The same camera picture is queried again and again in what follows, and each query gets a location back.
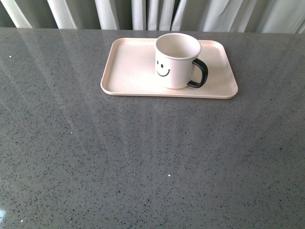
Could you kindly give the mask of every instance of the mug handle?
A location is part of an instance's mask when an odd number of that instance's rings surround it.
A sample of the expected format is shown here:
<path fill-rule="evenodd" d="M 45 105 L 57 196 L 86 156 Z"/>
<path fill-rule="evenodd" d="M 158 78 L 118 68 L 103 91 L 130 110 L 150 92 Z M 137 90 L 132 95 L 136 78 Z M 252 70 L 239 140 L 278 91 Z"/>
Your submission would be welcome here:
<path fill-rule="evenodd" d="M 197 83 L 197 82 L 194 82 L 191 80 L 190 82 L 187 83 L 187 85 L 190 87 L 199 88 L 205 84 L 205 82 L 208 78 L 208 73 L 209 73 L 208 67 L 206 66 L 206 64 L 203 61 L 201 61 L 197 58 L 192 61 L 192 64 L 195 64 L 197 67 L 200 68 L 201 73 L 202 73 L 201 81 L 200 81 L 200 83 Z"/>

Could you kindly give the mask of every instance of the tray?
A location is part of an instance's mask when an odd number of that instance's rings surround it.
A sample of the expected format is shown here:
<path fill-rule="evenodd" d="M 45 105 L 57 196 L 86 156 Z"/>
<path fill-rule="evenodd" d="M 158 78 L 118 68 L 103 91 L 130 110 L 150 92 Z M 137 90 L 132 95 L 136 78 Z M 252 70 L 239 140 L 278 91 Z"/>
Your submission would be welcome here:
<path fill-rule="evenodd" d="M 201 88 L 189 86 L 168 89 L 158 85 L 154 75 L 156 39 L 121 38 L 113 42 L 101 88 L 111 95 L 169 96 L 228 99 L 236 95 L 238 87 L 224 47 L 215 41 L 199 41 L 199 59 L 209 69 L 208 79 Z M 200 81 L 200 70 L 195 68 L 193 80 Z"/>

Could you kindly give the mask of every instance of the mug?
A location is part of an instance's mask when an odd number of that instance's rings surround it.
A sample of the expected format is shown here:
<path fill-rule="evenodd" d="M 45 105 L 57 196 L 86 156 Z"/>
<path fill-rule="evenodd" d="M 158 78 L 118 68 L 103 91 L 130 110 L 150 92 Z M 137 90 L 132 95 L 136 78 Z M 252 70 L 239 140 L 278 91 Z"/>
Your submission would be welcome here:
<path fill-rule="evenodd" d="M 208 77 L 208 68 L 197 58 L 201 49 L 200 42 L 187 34 L 168 33 L 160 36 L 155 43 L 155 76 L 160 84 L 170 89 L 202 87 Z M 195 66 L 202 73 L 199 83 L 191 80 Z"/>

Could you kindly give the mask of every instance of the curtain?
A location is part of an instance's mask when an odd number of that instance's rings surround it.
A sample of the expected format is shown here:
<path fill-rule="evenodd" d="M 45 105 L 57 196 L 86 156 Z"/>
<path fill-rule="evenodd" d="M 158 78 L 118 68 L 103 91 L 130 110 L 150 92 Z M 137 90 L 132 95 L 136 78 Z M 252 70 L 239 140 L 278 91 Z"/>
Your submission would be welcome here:
<path fill-rule="evenodd" d="M 0 0 L 0 27 L 305 33 L 305 0 Z"/>

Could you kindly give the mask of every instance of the gray countertop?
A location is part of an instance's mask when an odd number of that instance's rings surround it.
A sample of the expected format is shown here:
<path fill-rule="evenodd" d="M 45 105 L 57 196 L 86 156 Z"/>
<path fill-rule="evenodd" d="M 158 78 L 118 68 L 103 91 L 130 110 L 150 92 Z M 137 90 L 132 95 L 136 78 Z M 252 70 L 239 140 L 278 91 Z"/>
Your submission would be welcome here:
<path fill-rule="evenodd" d="M 305 35 L 221 43 L 231 99 L 111 96 L 111 44 L 161 31 L 0 29 L 3 228 L 304 228 Z"/>

